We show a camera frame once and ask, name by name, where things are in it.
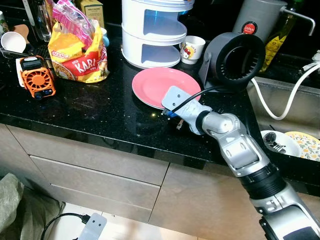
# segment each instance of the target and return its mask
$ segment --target yellow bottle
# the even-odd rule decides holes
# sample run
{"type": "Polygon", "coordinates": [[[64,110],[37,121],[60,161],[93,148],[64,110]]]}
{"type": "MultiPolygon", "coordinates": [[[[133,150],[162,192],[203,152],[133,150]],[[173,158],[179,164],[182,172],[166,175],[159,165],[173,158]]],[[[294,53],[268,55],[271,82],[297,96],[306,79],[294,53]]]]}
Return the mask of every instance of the yellow bottle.
{"type": "MultiPolygon", "coordinates": [[[[289,10],[295,12],[301,7],[302,3],[303,0],[293,0],[289,10]]],[[[265,60],[260,70],[261,73],[267,70],[295,23],[296,17],[291,14],[283,13],[283,16],[280,17],[265,46],[265,60]]]]}

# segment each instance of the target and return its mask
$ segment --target black cable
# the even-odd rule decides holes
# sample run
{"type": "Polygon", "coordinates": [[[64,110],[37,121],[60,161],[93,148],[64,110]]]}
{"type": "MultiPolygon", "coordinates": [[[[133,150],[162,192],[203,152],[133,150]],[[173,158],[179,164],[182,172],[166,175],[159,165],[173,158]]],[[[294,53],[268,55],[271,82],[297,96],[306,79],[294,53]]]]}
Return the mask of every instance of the black cable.
{"type": "Polygon", "coordinates": [[[216,90],[216,89],[218,89],[218,87],[212,86],[212,87],[206,88],[206,89],[204,89],[204,90],[192,95],[191,97],[187,98],[185,101],[180,103],[177,107],[175,107],[171,112],[174,113],[175,111],[179,110],[180,108],[182,108],[184,105],[186,105],[188,102],[190,102],[192,99],[195,99],[199,95],[204,94],[204,93],[209,92],[209,91],[212,91],[212,90],[216,90]]]}
{"type": "Polygon", "coordinates": [[[45,239],[45,234],[46,234],[46,231],[48,229],[48,227],[55,221],[57,220],[58,218],[61,218],[63,216],[76,216],[76,217],[79,217],[82,222],[83,222],[83,218],[86,216],[86,215],[81,215],[81,214],[77,214],[77,213],[72,213],[72,212],[67,212],[67,213],[62,213],[60,214],[59,216],[56,216],[55,218],[53,218],[50,222],[48,222],[48,224],[44,227],[43,231],[42,231],[42,234],[41,234],[41,238],[40,240],[44,240],[45,239]]]}

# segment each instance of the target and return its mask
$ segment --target white cable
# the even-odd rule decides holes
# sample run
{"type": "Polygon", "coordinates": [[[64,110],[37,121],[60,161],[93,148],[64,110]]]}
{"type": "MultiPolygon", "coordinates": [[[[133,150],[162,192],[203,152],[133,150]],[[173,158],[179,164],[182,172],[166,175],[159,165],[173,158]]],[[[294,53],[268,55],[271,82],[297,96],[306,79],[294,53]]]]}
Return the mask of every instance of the white cable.
{"type": "Polygon", "coordinates": [[[287,116],[287,114],[288,114],[288,112],[289,112],[289,110],[290,110],[290,108],[291,108],[291,104],[292,104],[292,102],[293,102],[293,100],[294,100],[294,97],[295,97],[295,95],[296,95],[296,92],[297,92],[300,84],[306,79],[306,77],[308,77],[312,72],[314,72],[314,71],[317,70],[317,69],[320,69],[320,63],[317,64],[317,65],[315,65],[315,66],[313,66],[312,68],[310,68],[308,71],[306,71],[306,72],[299,78],[299,80],[296,82],[296,84],[294,85],[294,87],[293,87],[293,89],[292,89],[292,92],[291,92],[291,94],[290,94],[290,96],[289,96],[288,102],[287,102],[287,104],[286,104],[286,106],[285,106],[285,109],[284,109],[283,113],[281,114],[281,116],[276,116],[276,115],[274,115],[274,114],[271,112],[270,108],[267,106],[267,104],[266,104],[266,102],[265,102],[265,100],[264,100],[264,97],[263,97],[262,94],[261,94],[261,91],[260,91],[260,88],[259,88],[259,86],[258,86],[257,81],[256,81],[254,78],[252,78],[252,79],[251,79],[251,82],[253,83],[254,87],[256,88],[256,92],[257,92],[257,94],[258,94],[258,97],[259,97],[259,99],[260,99],[260,102],[262,103],[264,109],[265,109],[266,112],[270,115],[270,117],[272,117],[274,120],[282,120],[282,119],[284,119],[284,118],[287,116]]]}

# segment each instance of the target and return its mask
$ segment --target orange portable fan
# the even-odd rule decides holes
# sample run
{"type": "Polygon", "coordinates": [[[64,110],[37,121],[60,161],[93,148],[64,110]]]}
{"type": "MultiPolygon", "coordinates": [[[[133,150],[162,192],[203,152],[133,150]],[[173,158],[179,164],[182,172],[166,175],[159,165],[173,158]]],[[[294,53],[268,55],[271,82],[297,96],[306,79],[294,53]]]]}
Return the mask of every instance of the orange portable fan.
{"type": "Polygon", "coordinates": [[[41,56],[20,58],[16,64],[20,85],[29,90],[34,99],[55,95],[53,75],[41,56]]]}

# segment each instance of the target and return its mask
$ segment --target pink plate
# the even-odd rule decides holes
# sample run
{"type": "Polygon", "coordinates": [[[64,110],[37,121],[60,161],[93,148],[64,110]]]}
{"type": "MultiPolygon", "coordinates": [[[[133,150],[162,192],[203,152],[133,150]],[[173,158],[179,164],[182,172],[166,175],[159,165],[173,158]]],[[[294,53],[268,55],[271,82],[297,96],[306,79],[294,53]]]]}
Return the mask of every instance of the pink plate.
{"type": "Polygon", "coordinates": [[[132,80],[132,90],[138,99],[157,109],[164,109],[161,102],[171,86],[177,86],[190,95],[201,91],[199,84],[191,76],[166,67],[142,70],[132,80]]]}

